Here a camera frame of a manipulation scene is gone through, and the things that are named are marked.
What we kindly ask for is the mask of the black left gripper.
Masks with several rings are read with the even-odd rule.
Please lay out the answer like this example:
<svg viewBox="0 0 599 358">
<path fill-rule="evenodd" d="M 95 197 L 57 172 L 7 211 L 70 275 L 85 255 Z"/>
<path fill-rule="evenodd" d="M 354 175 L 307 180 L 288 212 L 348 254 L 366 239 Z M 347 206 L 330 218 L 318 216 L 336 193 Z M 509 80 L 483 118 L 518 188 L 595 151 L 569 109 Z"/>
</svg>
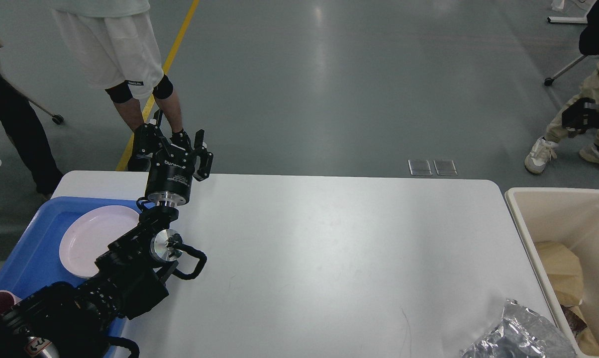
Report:
<svg viewBox="0 0 599 358">
<path fill-rule="evenodd" d="M 134 131 L 132 165 L 149 165 L 145 197 L 158 204 L 185 205 L 190 201 L 193 179 L 204 181 L 210 176 L 214 158 L 204 140 L 205 131 L 195 133 L 186 147 L 171 145 L 161 131 L 163 111 L 155 111 L 153 120 Z"/>
</svg>

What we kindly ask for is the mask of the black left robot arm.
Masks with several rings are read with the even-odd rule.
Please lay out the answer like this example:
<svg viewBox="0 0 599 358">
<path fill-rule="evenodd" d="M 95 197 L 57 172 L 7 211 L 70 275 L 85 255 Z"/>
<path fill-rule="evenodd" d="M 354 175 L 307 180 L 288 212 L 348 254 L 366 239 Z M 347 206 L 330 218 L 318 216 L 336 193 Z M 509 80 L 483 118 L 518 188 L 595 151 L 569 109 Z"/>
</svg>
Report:
<svg viewBox="0 0 599 358">
<path fill-rule="evenodd" d="M 157 306 L 169 292 L 171 276 L 195 279 L 206 254 L 186 245 L 170 229 L 178 208 L 190 201 L 191 186 L 210 174 L 213 153 L 204 130 L 182 145 L 155 124 L 136 129 L 133 152 L 150 156 L 145 193 L 135 227 L 111 242 L 95 260 L 97 274 L 83 283 L 59 281 L 41 288 L 0 314 L 0 358 L 102 358 L 115 346 L 139 356 L 136 342 L 108 333 L 115 319 L 134 319 Z"/>
</svg>

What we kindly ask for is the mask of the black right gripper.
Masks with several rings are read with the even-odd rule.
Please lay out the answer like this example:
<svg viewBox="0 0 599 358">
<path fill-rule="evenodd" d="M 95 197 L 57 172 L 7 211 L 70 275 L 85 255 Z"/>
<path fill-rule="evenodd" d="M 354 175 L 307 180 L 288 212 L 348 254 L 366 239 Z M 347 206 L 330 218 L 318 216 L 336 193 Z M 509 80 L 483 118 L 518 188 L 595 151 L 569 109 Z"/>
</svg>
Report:
<svg viewBox="0 0 599 358">
<path fill-rule="evenodd" d="M 561 121 L 561 126 L 567 130 L 568 138 L 584 134 L 591 128 L 599 129 L 599 103 L 583 97 L 562 113 Z"/>
</svg>

